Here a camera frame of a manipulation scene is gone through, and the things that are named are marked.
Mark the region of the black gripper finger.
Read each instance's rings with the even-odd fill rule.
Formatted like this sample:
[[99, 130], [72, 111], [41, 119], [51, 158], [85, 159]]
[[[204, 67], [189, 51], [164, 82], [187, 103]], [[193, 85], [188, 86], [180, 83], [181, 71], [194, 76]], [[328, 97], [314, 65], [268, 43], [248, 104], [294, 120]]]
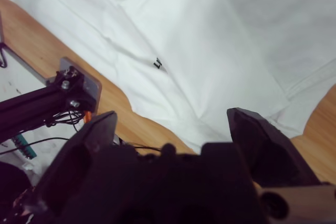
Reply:
[[230, 134], [253, 181], [262, 187], [319, 186], [321, 181], [280, 130], [256, 112], [227, 110]]
[[79, 193], [93, 157], [113, 141], [117, 125], [114, 111], [95, 116], [59, 151], [36, 186], [36, 212], [60, 215]]

